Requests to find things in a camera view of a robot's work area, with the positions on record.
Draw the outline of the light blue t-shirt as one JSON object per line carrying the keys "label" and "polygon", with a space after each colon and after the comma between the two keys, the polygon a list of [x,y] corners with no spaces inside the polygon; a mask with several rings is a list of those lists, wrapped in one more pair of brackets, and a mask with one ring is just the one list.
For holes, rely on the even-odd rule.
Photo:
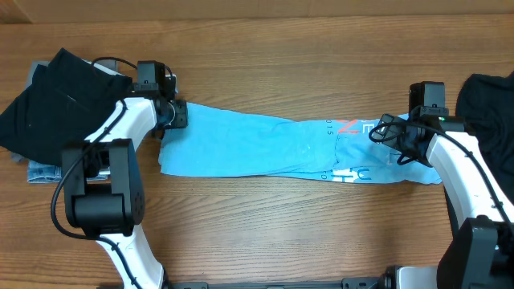
{"label": "light blue t-shirt", "polygon": [[161,172],[181,177],[295,177],[357,184],[438,184],[436,171],[369,139],[377,120],[294,121],[190,103],[161,142]]}

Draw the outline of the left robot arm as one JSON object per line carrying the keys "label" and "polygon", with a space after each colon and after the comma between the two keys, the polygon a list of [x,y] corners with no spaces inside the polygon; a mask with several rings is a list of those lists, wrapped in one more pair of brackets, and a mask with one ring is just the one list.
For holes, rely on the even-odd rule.
{"label": "left robot arm", "polygon": [[64,175],[51,200],[55,228],[107,252],[124,288],[169,288],[142,228],[145,194],[136,150],[148,132],[186,128],[177,77],[158,61],[135,64],[137,80],[96,132],[62,152]]}

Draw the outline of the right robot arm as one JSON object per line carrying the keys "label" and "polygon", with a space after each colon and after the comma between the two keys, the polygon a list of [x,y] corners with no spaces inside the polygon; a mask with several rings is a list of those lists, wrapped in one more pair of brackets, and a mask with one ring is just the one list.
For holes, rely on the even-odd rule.
{"label": "right robot arm", "polygon": [[369,133],[400,152],[398,165],[417,161],[440,176],[453,239],[435,267],[392,266],[377,288],[511,288],[513,205],[479,150],[474,129],[445,106],[442,82],[410,85],[409,117],[385,114]]}

